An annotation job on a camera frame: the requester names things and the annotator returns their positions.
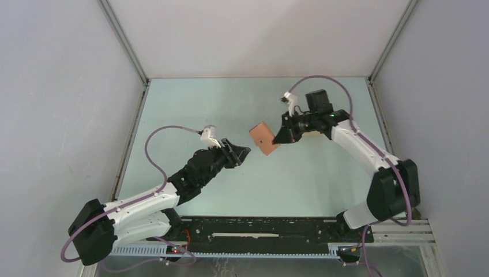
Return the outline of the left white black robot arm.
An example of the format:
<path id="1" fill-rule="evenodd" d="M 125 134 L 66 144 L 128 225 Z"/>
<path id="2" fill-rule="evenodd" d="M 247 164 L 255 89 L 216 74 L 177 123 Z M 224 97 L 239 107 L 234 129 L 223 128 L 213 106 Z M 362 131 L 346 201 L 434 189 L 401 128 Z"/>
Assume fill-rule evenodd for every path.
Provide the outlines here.
<path id="1" fill-rule="evenodd" d="M 88 201 L 68 229 L 78 260 L 88 266 L 141 239 L 178 239 L 182 224 L 174 208 L 198 196 L 222 169 L 240 166 L 250 151 L 224 138 L 220 147 L 197 150 L 164 185 L 124 200 Z"/>

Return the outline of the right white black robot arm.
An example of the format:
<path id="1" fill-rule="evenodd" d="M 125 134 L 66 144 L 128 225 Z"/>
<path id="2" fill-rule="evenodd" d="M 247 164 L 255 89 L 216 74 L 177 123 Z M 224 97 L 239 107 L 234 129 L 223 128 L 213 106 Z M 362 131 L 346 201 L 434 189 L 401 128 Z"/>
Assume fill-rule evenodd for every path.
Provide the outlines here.
<path id="1" fill-rule="evenodd" d="M 386 221 L 403 212 L 411 216 L 413 208 L 420 204 L 415 162 L 401 160 L 374 144 L 344 110 L 284 113 L 272 143 L 295 143 L 309 132 L 324 134 L 343 147 L 372 177 L 366 200 L 338 215 L 341 221 L 335 232 L 342 241 L 352 240 L 365 225 Z"/>

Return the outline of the orange leather card holder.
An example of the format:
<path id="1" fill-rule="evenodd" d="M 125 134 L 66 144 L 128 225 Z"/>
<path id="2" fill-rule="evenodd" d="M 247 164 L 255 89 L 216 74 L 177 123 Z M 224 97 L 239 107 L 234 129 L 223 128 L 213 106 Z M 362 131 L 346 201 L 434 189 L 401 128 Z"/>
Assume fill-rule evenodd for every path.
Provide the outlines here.
<path id="1" fill-rule="evenodd" d="M 249 130 L 249 135 L 253 139 L 254 144 L 265 156 L 270 155 L 280 146 L 280 144 L 273 143 L 275 136 L 264 121 L 251 128 Z"/>

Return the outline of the beige oval tray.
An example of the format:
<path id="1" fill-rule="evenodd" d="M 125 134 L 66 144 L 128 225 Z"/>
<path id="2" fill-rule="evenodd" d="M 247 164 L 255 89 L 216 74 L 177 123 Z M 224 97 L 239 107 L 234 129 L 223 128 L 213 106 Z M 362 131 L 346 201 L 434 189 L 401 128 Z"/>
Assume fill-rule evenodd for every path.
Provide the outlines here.
<path id="1" fill-rule="evenodd" d="M 311 132 L 305 132 L 303 133 L 303 136 L 321 136 L 322 133 L 318 131 L 311 131 Z"/>

